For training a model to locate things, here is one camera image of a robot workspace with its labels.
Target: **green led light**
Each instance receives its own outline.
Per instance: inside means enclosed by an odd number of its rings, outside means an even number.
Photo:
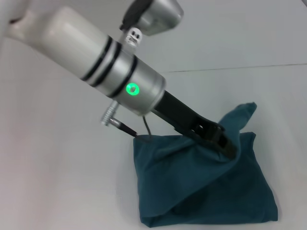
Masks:
[[[129,83],[126,87],[127,93],[129,93],[132,96],[136,96],[140,93],[140,88],[135,83]]]

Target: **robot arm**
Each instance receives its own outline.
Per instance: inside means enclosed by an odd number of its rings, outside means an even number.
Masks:
[[[164,77],[134,55],[143,34],[174,28],[182,17],[183,10],[176,0],[136,0],[124,17],[120,27],[123,36],[118,42],[74,10],[63,7],[41,16],[28,12],[11,24],[8,36],[35,48],[112,98],[102,118],[104,125],[113,124],[135,136],[133,130],[114,118],[119,105],[141,116],[153,112],[179,133],[234,158],[236,148],[224,135],[224,128],[165,91]]]

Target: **teal fabric bag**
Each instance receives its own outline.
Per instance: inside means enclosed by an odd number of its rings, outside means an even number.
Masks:
[[[238,149],[234,160],[183,136],[153,136],[149,143],[134,140],[143,224],[277,221],[274,196],[253,151],[256,135],[239,133],[256,108],[255,103],[240,105],[220,121]]]

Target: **white background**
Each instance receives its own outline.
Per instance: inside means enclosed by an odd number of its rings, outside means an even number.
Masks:
[[[35,0],[31,8],[46,12],[65,3],[118,38],[131,2]],[[244,131],[257,134],[254,150],[280,220],[162,229],[305,230],[307,8],[301,0],[179,2],[182,24],[145,38],[138,56],[163,73],[168,91],[213,121],[240,103],[257,103]],[[1,229],[146,228],[139,221],[132,138],[99,124],[109,103],[44,56],[6,40],[0,58]],[[131,112],[121,108],[117,117],[146,133]],[[148,122],[156,135],[176,133],[155,115]]]

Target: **black stripe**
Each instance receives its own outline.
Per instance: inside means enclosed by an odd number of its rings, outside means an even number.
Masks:
[[[95,65],[91,68],[91,70],[83,77],[81,78],[81,80],[83,81],[87,81],[89,80],[92,75],[96,72],[96,70],[99,68],[100,64],[102,63],[102,61],[104,60],[106,54],[108,53],[111,44],[112,44],[112,38],[109,36],[106,47],[103,49],[100,57],[98,58],[98,60],[96,61]]]
[[[109,95],[108,97],[113,98],[113,97],[116,97],[117,95],[119,95],[119,93],[124,89],[126,84],[129,82],[129,80],[132,77],[132,75],[133,75],[137,65],[138,65],[138,58],[136,56],[134,56],[133,64],[131,66],[131,69],[130,69],[128,75],[126,76],[124,81],[121,83],[121,85],[111,95]]]
[[[100,85],[104,81],[104,79],[106,78],[108,73],[113,68],[113,65],[116,62],[116,59],[119,57],[120,52],[121,52],[121,43],[117,42],[117,44],[116,44],[116,51],[115,51],[115,54],[113,56],[113,59],[111,60],[110,64],[105,69],[105,71],[103,71],[102,74],[97,78],[97,80],[93,84],[91,84],[92,87],[96,87],[96,86]]]

